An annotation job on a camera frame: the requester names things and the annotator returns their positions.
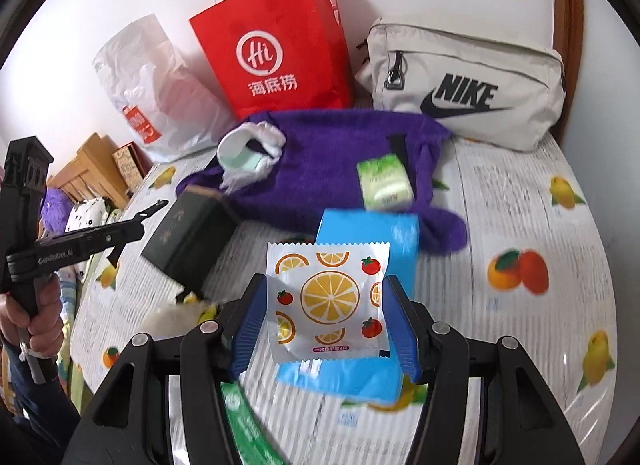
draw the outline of person's sleeve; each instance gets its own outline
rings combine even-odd
[[[56,377],[46,384],[35,384],[27,362],[20,362],[19,349],[3,341],[11,362],[11,381],[20,405],[27,411],[31,428],[56,447],[65,449],[80,415],[66,397]]]

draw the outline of nike logo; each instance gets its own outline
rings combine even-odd
[[[420,111],[433,118],[449,118],[478,112],[504,111],[511,108],[490,108],[488,101],[494,98],[498,86],[488,82],[447,73],[437,90],[431,91],[420,105]],[[445,100],[468,106],[466,108],[439,108],[433,99]]]
[[[428,114],[431,118],[450,118],[452,116],[462,116],[464,114],[478,114],[480,112],[492,112],[492,111],[506,111],[511,108],[486,108],[486,109],[478,109],[478,108],[439,108],[433,102],[433,90],[429,93],[426,98],[422,101],[422,105],[420,106],[420,111],[422,114]]]

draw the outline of black box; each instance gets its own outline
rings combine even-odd
[[[238,223],[219,191],[189,185],[156,228],[142,257],[202,297],[207,275]]]

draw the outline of purple pillow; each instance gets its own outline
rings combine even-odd
[[[52,234],[63,234],[74,204],[60,189],[47,189],[42,206],[44,227]]]

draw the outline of green packaging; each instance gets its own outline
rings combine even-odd
[[[356,168],[365,210],[399,212],[414,202],[414,191],[398,156],[361,161]]]
[[[251,408],[238,384],[222,382],[226,417],[234,435],[236,447],[245,465],[286,465],[265,440]]]

